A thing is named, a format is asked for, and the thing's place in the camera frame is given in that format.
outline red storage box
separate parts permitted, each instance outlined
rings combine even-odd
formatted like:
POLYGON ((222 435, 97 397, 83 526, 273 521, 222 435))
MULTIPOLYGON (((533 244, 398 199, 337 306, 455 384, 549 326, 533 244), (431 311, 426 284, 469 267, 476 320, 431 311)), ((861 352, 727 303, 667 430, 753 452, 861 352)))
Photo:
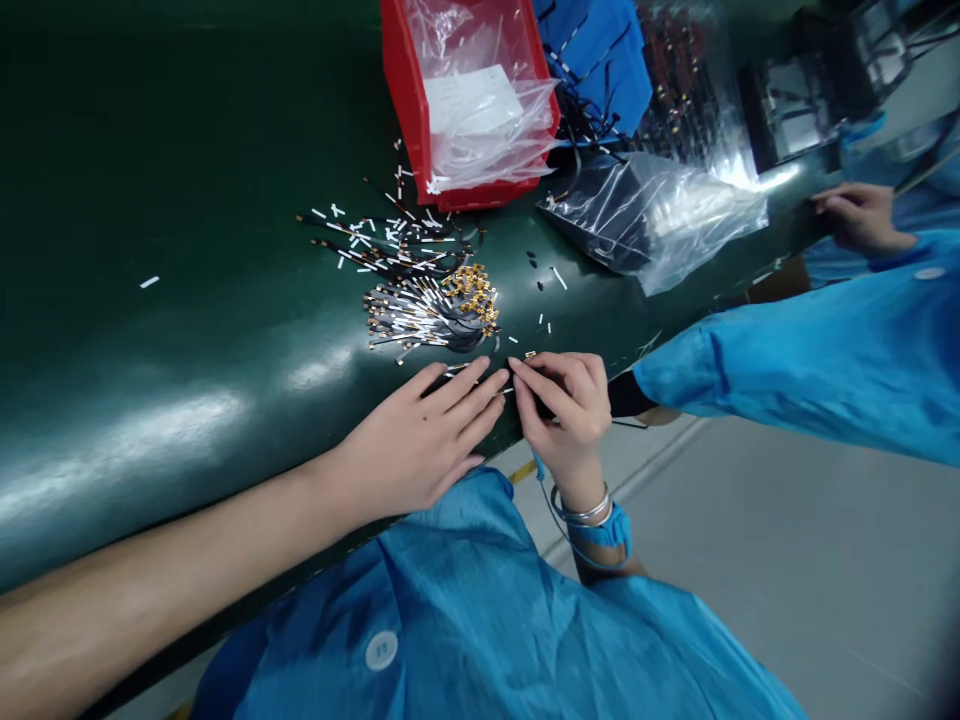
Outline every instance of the red storage box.
MULTIPOLYGON (((380 0, 383 20, 383 67, 390 87, 390 95, 400 119, 403 141, 410 156, 414 180, 417 183, 417 202, 420 205, 439 206, 443 212, 500 207, 533 190, 540 178, 521 182, 498 181, 467 190, 445 190, 437 195, 427 192, 433 163, 430 156, 430 108, 423 86, 420 63, 413 45, 410 27, 404 9, 405 0, 380 0)), ((444 5, 449 0, 442 0, 444 5)), ((529 48, 525 58, 498 57, 504 65, 529 62, 531 79, 549 80, 550 71, 543 54, 537 19, 530 0, 458 0, 477 16, 506 18, 502 22, 503 48, 523 45, 529 48)), ((560 125, 560 108, 556 96, 550 98, 553 116, 550 134, 555 136, 560 125)))

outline workstation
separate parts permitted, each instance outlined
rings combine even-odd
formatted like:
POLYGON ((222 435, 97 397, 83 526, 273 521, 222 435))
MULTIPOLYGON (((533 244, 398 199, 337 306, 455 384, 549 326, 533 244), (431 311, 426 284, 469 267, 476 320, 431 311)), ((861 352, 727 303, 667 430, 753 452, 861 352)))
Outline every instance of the workstation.
MULTIPOLYGON (((759 12, 730 4, 737 17, 759 12)), ((734 34, 769 41, 797 6, 734 34)), ((493 353, 499 366, 507 355, 578 350, 603 357, 613 377, 743 302, 824 235, 807 198, 838 177, 831 146, 759 174, 766 227, 648 296, 538 209, 569 186, 567 164, 504 207, 471 213, 484 241, 472 241, 470 262, 498 292, 498 349, 423 347, 398 364, 399 348, 368 349, 372 274, 338 267, 310 242, 319 231, 295 219, 332 205, 350 222, 389 210, 364 182, 395 176, 404 137, 379 3, 121 12, 103 2, 80 12, 4 11, 3 591, 330 449, 427 363, 493 353)), ((743 55, 746 45, 732 44, 737 66, 762 59, 743 55)), ((415 192, 406 190, 411 204, 415 192)), ((479 451, 493 456, 520 437, 508 402, 479 451)), ((387 524, 214 617, 91 716, 387 524)))

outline red plastic bin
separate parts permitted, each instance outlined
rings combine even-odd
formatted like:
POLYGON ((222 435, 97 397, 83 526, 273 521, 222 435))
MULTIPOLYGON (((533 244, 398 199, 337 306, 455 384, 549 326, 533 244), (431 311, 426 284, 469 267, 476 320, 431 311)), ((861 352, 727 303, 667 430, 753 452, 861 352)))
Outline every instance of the red plastic bin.
MULTIPOLYGON (((543 54, 540 31, 537 29, 537 19, 530 0, 459 0, 459 4, 494 6, 505 17, 521 13, 522 24, 504 23, 503 31, 506 34, 516 32, 518 26, 522 28, 531 48, 534 75, 540 80, 550 79, 550 70, 543 54)), ((433 167, 430 157, 430 109, 423 88, 420 62, 407 24, 404 0, 380 0, 380 14, 383 21, 383 69, 393 106, 400 119, 403 142, 410 156, 414 180, 417 183, 418 204, 436 204, 442 212, 477 210, 506 205, 533 190, 540 178, 530 178, 517 183, 498 181, 468 190, 445 190, 439 195, 430 195, 427 192, 427 180, 433 167)), ((553 115, 550 134, 555 136, 560 126, 560 107, 555 95, 550 98, 550 110, 553 115)))

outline wrist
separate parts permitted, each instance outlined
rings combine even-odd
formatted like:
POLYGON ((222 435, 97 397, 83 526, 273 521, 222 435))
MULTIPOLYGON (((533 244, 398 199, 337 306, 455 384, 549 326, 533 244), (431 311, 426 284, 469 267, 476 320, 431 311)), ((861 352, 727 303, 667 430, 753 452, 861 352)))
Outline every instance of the wrist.
POLYGON ((563 506, 570 512, 587 512, 596 507, 606 493, 600 457, 591 454, 577 463, 568 463, 554 471, 553 481, 560 491, 563 506))
POLYGON ((886 236, 882 242, 865 248, 863 254, 871 260, 884 260, 912 250, 917 246, 918 242, 919 240, 916 235, 894 230, 886 236))

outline paper label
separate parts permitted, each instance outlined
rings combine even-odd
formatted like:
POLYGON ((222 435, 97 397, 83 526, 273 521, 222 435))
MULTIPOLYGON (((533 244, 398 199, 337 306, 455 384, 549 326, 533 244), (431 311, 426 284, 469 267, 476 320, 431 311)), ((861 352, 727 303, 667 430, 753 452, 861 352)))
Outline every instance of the paper label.
POLYGON ((487 135, 523 115, 502 65, 423 81, 434 135, 487 135))

